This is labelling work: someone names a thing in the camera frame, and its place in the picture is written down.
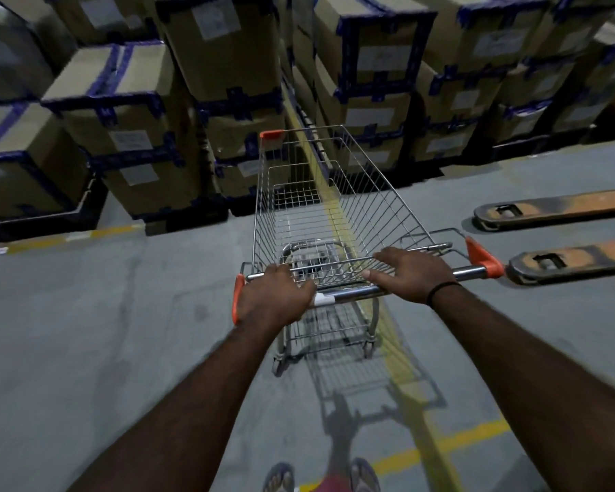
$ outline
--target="black bracelet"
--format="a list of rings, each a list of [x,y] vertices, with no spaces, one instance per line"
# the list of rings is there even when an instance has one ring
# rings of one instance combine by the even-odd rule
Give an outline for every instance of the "black bracelet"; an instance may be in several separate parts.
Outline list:
[[[428,292],[428,296],[426,297],[426,305],[428,305],[428,307],[432,309],[433,308],[433,298],[435,297],[435,294],[439,290],[445,287],[451,287],[453,285],[458,285],[459,287],[462,286],[461,284],[458,283],[458,281],[445,281],[444,283],[440,283],[439,285],[433,287],[433,289]]]

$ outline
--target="person's right arm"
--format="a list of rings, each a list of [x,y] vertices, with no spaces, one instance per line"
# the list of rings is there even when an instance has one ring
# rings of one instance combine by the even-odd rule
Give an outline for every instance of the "person's right arm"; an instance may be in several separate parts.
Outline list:
[[[365,277],[411,302],[423,304],[434,287],[455,281],[440,257],[397,248],[375,257],[395,275],[371,271]],[[615,491],[615,388],[462,286],[439,289],[431,304],[549,487]]]

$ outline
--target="foot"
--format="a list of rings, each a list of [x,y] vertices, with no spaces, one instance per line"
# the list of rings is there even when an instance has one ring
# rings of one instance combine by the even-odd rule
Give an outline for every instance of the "foot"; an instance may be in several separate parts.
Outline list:
[[[353,492],[380,492],[380,484],[376,472],[367,460],[356,457],[349,468],[351,490]]]
[[[294,492],[294,469],[290,464],[278,463],[264,479],[262,492]]]

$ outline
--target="concrete floor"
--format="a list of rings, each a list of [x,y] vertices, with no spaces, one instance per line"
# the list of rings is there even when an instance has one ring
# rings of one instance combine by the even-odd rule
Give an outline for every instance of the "concrete floor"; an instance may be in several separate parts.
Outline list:
[[[615,188],[615,143],[503,162],[401,190],[430,230],[477,233],[493,201]],[[130,224],[110,199],[101,226]],[[141,231],[0,256],[0,491],[57,491],[230,330],[233,277],[253,217],[170,235]],[[615,239],[615,219],[475,237],[502,260]],[[443,240],[454,235],[438,235]],[[615,277],[539,288],[467,285],[601,376],[615,380]],[[339,351],[264,361],[215,491],[255,491],[289,461],[297,485],[351,456],[377,463],[387,492],[520,492],[542,482],[461,347],[425,306],[390,297],[393,325],[370,361]],[[411,374],[400,386],[397,358]]]

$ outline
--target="shopping cart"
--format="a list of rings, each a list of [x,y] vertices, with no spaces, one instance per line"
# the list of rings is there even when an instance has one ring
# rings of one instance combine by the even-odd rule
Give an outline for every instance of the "shopping cart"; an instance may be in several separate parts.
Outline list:
[[[333,320],[337,314],[309,312],[278,335],[274,373],[290,357],[292,342],[301,339],[308,346],[301,354],[361,343],[364,356],[370,357],[378,297],[386,292],[361,272],[393,272],[373,253],[394,246],[443,255],[452,243],[434,241],[343,126],[266,131],[260,135],[260,152],[252,260],[242,264],[235,282],[233,322],[238,322],[237,300],[245,283],[261,277],[269,264],[289,264],[297,283],[316,282],[312,308],[372,299],[370,317],[362,314],[352,324]],[[503,275],[498,260],[471,238],[466,242],[472,265],[454,270],[459,281]],[[328,341],[315,344],[325,334]],[[336,334],[340,342],[332,341]]]

